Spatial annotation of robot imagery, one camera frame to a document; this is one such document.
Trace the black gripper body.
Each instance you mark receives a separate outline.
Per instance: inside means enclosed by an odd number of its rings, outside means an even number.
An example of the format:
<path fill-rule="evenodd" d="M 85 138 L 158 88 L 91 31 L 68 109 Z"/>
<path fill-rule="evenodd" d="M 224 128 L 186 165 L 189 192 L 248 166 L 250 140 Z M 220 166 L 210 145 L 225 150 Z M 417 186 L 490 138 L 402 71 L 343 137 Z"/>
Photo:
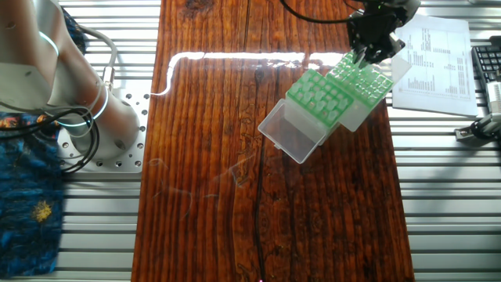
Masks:
<path fill-rule="evenodd" d="M 350 43 L 388 43 L 400 21 L 400 8 L 353 12 L 347 23 Z"/>

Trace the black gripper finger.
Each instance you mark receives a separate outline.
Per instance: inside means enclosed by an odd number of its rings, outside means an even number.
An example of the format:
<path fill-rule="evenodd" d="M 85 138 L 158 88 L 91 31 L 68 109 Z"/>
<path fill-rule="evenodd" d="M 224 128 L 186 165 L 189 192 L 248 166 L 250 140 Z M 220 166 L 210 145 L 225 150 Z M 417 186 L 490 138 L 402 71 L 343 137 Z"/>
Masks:
<path fill-rule="evenodd" d="M 361 63 L 365 57 L 366 46 L 357 38 L 350 42 L 351 51 L 353 53 L 353 63 Z"/>
<path fill-rule="evenodd" d="M 371 43 L 366 50 L 366 61 L 368 63 L 380 63 L 390 59 L 405 48 L 405 43 L 395 32 L 384 35 L 376 43 Z"/>

